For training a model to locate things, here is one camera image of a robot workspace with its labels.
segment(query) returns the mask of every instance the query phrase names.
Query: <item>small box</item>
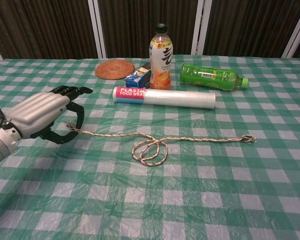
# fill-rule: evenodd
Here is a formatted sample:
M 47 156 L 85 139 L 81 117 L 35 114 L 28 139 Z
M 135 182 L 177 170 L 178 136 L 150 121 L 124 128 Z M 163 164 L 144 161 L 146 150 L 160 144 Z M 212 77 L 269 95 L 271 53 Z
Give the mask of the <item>small box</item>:
M 151 63 L 147 62 L 137 69 L 134 73 L 127 76 L 125 86 L 127 88 L 146 88 L 150 87 Z

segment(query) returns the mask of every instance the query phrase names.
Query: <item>round rattan mat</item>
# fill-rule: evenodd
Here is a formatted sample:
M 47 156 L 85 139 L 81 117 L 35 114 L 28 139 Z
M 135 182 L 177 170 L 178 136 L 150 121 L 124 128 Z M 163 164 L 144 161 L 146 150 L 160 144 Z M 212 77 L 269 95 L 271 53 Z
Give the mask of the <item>round rattan mat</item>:
M 133 73 L 135 66 L 132 62 L 115 59 L 101 63 L 94 70 L 95 75 L 101 79 L 117 80 L 123 79 Z

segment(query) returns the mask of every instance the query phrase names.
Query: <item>bottle cap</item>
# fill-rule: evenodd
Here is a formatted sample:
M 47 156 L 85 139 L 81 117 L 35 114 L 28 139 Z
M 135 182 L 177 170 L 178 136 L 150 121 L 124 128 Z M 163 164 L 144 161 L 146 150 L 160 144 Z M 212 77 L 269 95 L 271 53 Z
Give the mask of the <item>bottle cap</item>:
M 242 78 L 242 83 L 241 83 L 240 87 L 242 87 L 242 88 L 248 87 L 248 78 L 246 78 L 246 77 Z
M 156 26 L 155 26 L 155 32 L 157 34 L 165 34 L 166 32 L 168 31 L 168 27 L 166 24 L 164 23 L 158 23 Z

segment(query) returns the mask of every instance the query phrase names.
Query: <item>green bottle cap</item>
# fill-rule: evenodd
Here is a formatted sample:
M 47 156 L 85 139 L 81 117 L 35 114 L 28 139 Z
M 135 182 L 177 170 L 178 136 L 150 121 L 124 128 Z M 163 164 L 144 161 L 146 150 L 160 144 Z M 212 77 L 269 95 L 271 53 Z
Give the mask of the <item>green bottle cap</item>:
M 240 87 L 242 87 L 242 88 L 248 87 L 248 78 L 246 78 L 246 77 L 242 78 L 242 83 L 241 83 Z

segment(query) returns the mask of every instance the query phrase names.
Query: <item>red label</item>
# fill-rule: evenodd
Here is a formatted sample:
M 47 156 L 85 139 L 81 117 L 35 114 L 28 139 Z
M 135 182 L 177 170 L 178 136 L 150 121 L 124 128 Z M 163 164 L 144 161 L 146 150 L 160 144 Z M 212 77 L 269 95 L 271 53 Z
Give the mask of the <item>red label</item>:
M 120 99 L 145 99 L 147 93 L 145 88 L 137 87 L 120 87 L 116 88 L 115 96 Z

